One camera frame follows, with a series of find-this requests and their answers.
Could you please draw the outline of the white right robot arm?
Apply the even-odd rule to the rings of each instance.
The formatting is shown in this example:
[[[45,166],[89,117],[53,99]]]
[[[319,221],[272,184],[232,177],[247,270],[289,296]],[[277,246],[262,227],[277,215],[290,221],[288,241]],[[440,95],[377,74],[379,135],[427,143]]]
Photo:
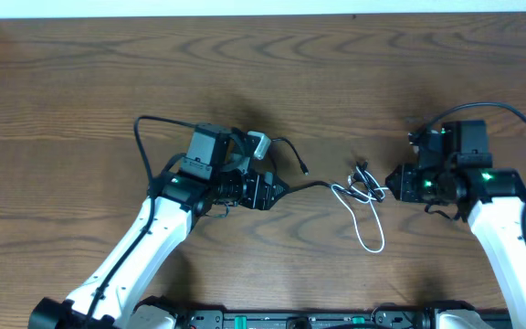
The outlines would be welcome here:
[[[485,251],[511,324],[526,328],[526,187],[514,169],[492,165],[483,121],[446,122],[409,136],[417,160],[385,179],[394,197],[426,207],[454,205]]]

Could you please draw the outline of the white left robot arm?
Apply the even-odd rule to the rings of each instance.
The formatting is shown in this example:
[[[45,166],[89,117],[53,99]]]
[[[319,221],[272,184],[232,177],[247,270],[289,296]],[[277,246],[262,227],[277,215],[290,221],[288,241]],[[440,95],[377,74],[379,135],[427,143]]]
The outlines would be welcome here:
[[[42,299],[31,328],[124,328],[165,259],[212,206],[268,210],[289,187],[271,172],[252,168],[266,157],[264,133],[200,123],[188,150],[153,175],[148,196],[120,242],[63,302]]]

